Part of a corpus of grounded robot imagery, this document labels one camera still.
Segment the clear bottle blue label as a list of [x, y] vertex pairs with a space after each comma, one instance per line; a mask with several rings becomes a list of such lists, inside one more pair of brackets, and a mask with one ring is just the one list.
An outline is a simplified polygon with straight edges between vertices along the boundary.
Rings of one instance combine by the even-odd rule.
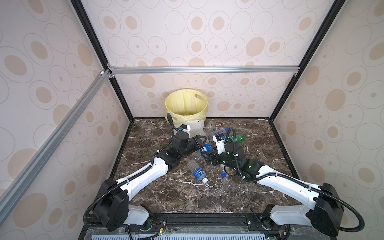
[[202, 153], [203, 152], [209, 152], [211, 150], [212, 150], [211, 144], [207, 143], [200, 150], [197, 150], [197, 151], [193, 152], [192, 155], [191, 155], [191, 159], [195, 160], [195, 161], [199, 161], [199, 160], [202, 159]]

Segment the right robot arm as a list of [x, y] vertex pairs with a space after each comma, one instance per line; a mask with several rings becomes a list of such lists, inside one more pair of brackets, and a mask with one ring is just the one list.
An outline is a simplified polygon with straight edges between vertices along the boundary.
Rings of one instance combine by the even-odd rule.
[[220, 141], [218, 144], [217, 150], [208, 146], [201, 150], [208, 165], [224, 165], [236, 171], [245, 182], [267, 186], [300, 202], [287, 207], [268, 205], [260, 217], [266, 228], [273, 224], [311, 226], [329, 237], [337, 237], [340, 231], [355, 233], [364, 229], [362, 215], [341, 200], [332, 185], [318, 186], [280, 173], [258, 160], [247, 158], [236, 142]]

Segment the Pocari bottle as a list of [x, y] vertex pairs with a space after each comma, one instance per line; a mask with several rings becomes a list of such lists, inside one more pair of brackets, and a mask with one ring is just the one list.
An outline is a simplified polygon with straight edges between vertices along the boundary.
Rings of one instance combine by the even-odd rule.
[[198, 181], [201, 181], [204, 184], [208, 183], [209, 180], [207, 178], [206, 172], [195, 160], [190, 160], [187, 164], [187, 167]]

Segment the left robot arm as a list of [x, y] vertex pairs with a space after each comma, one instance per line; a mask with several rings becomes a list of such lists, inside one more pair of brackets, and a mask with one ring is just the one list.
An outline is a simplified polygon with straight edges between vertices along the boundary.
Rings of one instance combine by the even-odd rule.
[[136, 225], [147, 231], [153, 224], [153, 215], [142, 206], [131, 206], [134, 196], [156, 179], [177, 167], [181, 159], [199, 151], [208, 143], [205, 134], [191, 135], [190, 126], [176, 128], [171, 114], [167, 115], [171, 137], [156, 151], [152, 160], [133, 174], [117, 181], [106, 179], [88, 206], [83, 222], [88, 226], [104, 226], [112, 232], [123, 225]]

